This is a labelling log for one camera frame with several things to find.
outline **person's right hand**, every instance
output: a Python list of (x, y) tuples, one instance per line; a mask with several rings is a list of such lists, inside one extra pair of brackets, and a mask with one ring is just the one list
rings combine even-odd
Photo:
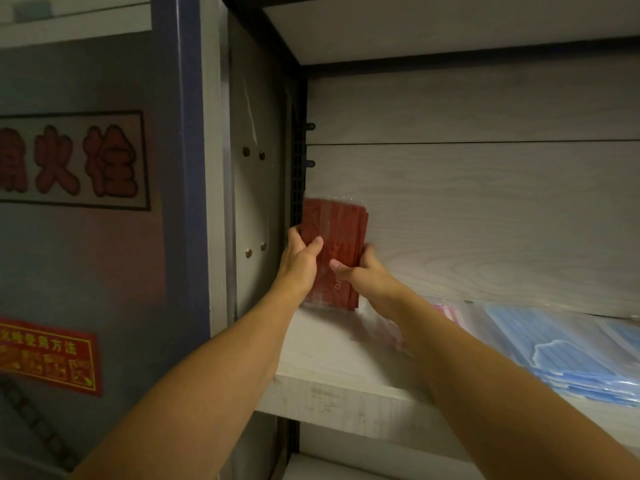
[(367, 244), (359, 267), (348, 267), (336, 259), (329, 266), (338, 279), (351, 283), (353, 288), (368, 299), (375, 311), (388, 320), (396, 319), (397, 304), (411, 290), (389, 273), (376, 259), (376, 250)]

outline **yellow border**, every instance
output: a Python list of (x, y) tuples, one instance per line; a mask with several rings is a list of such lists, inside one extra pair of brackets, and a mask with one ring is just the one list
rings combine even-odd
[(73, 382), (59, 381), (57, 379), (51, 379), (51, 378), (48, 378), (46, 376), (38, 376), (36, 374), (29, 374), (28, 372), (14, 371), (12, 369), (5, 369), (3, 367), (0, 367), (0, 370), (9, 371), (9, 372), (11, 372), (13, 374), (20, 374), (22, 376), (35, 377), (37, 379), (43, 379), (43, 380), (50, 381), (50, 382), (57, 382), (59, 384), (64, 384), (64, 385), (67, 385), (67, 386), (77, 387), (77, 388), (80, 388), (80, 389), (85, 389), (85, 390), (97, 392), (98, 380), (97, 380), (97, 377), (96, 377), (96, 374), (95, 374), (95, 366), (93, 364), (93, 351), (92, 351), (92, 347), (91, 347), (91, 340), (78, 339), (76, 337), (69, 337), (68, 335), (60, 335), (59, 333), (53, 333), (53, 332), (44, 331), (44, 330), (37, 330), (37, 329), (33, 329), (33, 328), (25, 328), (25, 327), (21, 327), (21, 326), (18, 326), (18, 325), (9, 325), (9, 323), (4, 323), (2, 321), (0, 321), (0, 327), (17, 328), (18, 330), (37, 332), (37, 333), (40, 333), (40, 334), (43, 334), (43, 335), (53, 335), (54, 337), (60, 337), (61, 339), (69, 339), (69, 340), (77, 340), (77, 341), (80, 341), (80, 342), (85, 342), (89, 346), (89, 363), (91, 363), (91, 372), (93, 373), (93, 389), (90, 389), (89, 387), (79, 386), (79, 385), (77, 385), (77, 384), (75, 384)]

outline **red packet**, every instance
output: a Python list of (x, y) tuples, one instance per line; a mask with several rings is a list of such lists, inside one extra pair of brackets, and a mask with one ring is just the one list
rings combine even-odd
[(323, 199), (303, 203), (302, 240), (311, 243), (320, 235), (324, 247), (317, 258), (317, 275), (306, 301), (345, 310), (358, 307), (358, 294), (348, 282), (338, 280), (329, 268), (331, 259), (357, 266), (364, 247), (369, 215), (360, 205)]

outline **hand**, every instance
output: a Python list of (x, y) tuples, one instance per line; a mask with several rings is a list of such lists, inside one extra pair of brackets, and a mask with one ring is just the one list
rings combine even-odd
[(297, 227), (287, 233), (289, 242), (282, 253), (280, 268), (271, 289), (292, 294), (300, 303), (311, 291), (316, 279), (316, 257), (323, 246), (322, 237), (316, 237), (311, 244), (305, 246)]
[(359, 267), (345, 266), (336, 259), (329, 261), (329, 267), (338, 278), (350, 282), (359, 294), (369, 300), (375, 311), (388, 320), (395, 321), (398, 301), (406, 293), (412, 293), (380, 264), (372, 244), (365, 246)]

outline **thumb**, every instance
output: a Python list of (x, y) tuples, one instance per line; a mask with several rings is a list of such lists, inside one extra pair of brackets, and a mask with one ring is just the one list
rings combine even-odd
[(311, 244), (307, 246), (306, 251), (311, 254), (311, 256), (316, 257), (320, 254), (320, 251), (322, 251), (323, 245), (324, 241), (322, 237), (317, 236), (313, 241), (311, 241)]
[(331, 261), (329, 261), (329, 267), (331, 268), (332, 272), (334, 272), (335, 275), (338, 276), (338, 278), (347, 281), (349, 280), (351, 272), (353, 271), (352, 267), (342, 264), (340, 261), (338, 261), (338, 259), (331, 259)]

